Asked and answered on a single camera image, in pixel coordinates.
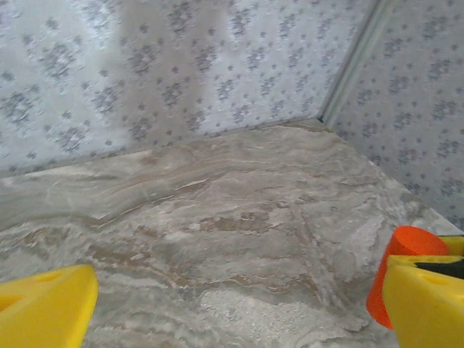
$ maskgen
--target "black plastic part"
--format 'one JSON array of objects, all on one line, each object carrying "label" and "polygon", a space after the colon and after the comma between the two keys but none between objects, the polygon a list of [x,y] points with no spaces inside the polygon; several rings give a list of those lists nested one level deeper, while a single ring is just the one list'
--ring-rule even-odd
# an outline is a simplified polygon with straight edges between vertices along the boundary
[{"label": "black plastic part", "polygon": [[453,263],[417,262],[415,265],[421,270],[429,270],[445,276],[464,279],[464,259]]}]

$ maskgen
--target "gray floral pattern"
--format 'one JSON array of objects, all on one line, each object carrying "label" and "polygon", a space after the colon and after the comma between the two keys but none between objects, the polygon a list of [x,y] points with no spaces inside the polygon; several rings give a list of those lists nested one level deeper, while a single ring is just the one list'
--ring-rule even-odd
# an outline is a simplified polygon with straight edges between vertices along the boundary
[{"label": "gray floral pattern", "polygon": [[464,230],[464,3],[400,0],[325,121]]},{"label": "gray floral pattern", "polygon": [[1,175],[315,117],[370,2],[0,1]]}]

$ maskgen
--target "marble surface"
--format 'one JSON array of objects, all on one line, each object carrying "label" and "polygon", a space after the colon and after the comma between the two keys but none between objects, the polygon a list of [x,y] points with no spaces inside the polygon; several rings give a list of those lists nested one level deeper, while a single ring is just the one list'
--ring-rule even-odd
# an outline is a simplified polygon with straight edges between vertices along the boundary
[{"label": "marble surface", "polygon": [[317,121],[1,179],[0,280],[94,265],[84,347],[397,347],[393,229],[459,233]]}]

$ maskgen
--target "beige marble floor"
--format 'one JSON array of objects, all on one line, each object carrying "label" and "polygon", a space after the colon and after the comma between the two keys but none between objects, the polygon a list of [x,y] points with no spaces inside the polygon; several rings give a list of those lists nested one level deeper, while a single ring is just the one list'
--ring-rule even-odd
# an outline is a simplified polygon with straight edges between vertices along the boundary
[{"label": "beige marble floor", "polygon": [[459,231],[315,121],[1,179],[0,279],[90,263],[85,347],[397,347],[392,230]]}]

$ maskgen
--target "orange plastic piece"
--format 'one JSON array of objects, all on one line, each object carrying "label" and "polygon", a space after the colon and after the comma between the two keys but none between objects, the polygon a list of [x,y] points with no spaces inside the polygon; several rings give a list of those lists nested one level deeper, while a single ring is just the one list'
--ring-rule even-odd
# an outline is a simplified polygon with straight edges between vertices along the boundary
[{"label": "orange plastic piece", "polygon": [[418,227],[398,227],[385,248],[366,301],[366,308],[372,318],[382,326],[393,329],[382,297],[389,255],[448,255],[448,253],[448,246],[438,236]]}]

